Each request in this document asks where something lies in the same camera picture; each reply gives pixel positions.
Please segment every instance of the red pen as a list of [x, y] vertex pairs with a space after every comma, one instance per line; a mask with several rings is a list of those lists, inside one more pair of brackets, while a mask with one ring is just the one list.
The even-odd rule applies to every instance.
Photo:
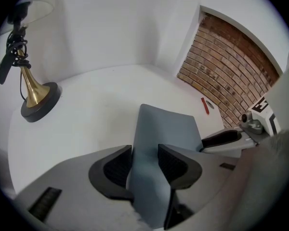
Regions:
[[208, 106], [207, 106], [206, 101], [204, 100], [204, 98], [201, 98], [201, 101], [202, 101], [202, 103], [204, 105], [204, 108], [206, 109], [207, 114], [210, 114]]

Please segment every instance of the white wall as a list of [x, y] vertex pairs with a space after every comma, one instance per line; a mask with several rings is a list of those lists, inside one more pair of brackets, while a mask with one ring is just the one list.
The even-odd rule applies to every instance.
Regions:
[[155, 66], [176, 76], [199, 27], [199, 0], [179, 0], [166, 28]]
[[[178, 0], [55, 0], [26, 31], [34, 77], [60, 81], [94, 69], [150, 64]], [[8, 34], [0, 36], [0, 61]], [[0, 85], [0, 149], [7, 150], [12, 111], [21, 105], [18, 68]]]
[[286, 70], [289, 30], [269, 0], [201, 0], [200, 4], [230, 17], [229, 22], [257, 43], [280, 74]]
[[154, 62], [178, 0], [56, 0], [45, 31], [46, 76]]

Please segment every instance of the cable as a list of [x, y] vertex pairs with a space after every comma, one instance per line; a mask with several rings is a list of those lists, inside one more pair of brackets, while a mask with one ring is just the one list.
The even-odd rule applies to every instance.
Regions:
[[[27, 40], [24, 39], [26, 35], [26, 27], [22, 27], [19, 30], [13, 30], [6, 41], [6, 53], [12, 53], [15, 56], [15, 60], [12, 64], [14, 67], [27, 67], [31, 68], [31, 64], [29, 63], [26, 58], [28, 57], [27, 54]], [[24, 48], [24, 55], [21, 56], [18, 54], [18, 50], [23, 50]]]
[[21, 92], [21, 76], [22, 76], [22, 73], [21, 73], [21, 71], [20, 71], [20, 95], [21, 95], [21, 97], [23, 98], [23, 100], [26, 101], [26, 99], [25, 99], [24, 96], [23, 96], [23, 93]]

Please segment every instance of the lamp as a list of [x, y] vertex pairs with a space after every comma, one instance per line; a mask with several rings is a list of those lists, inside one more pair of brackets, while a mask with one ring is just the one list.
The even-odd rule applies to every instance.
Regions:
[[5, 79], [12, 66], [20, 67], [20, 80], [24, 77], [27, 98], [21, 107], [21, 115], [28, 122], [35, 122], [47, 115], [56, 105], [60, 97], [60, 90], [55, 82], [41, 85], [31, 74], [31, 64], [26, 59], [27, 41], [24, 39], [27, 26], [52, 12], [54, 0], [20, 0], [9, 13], [0, 29], [0, 35], [11, 31], [7, 38], [6, 54], [0, 63], [0, 84]]

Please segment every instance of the lamp shade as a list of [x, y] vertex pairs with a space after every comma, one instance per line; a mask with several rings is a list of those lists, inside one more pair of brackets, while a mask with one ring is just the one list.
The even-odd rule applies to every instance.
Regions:
[[[23, 2], [30, 2], [30, 5], [28, 8], [28, 14], [22, 21], [22, 24], [29, 24], [33, 21], [39, 20], [50, 14], [54, 8], [54, 0], [19, 0], [17, 4]], [[8, 24], [6, 18], [0, 28], [0, 35], [12, 30], [13, 25]]]

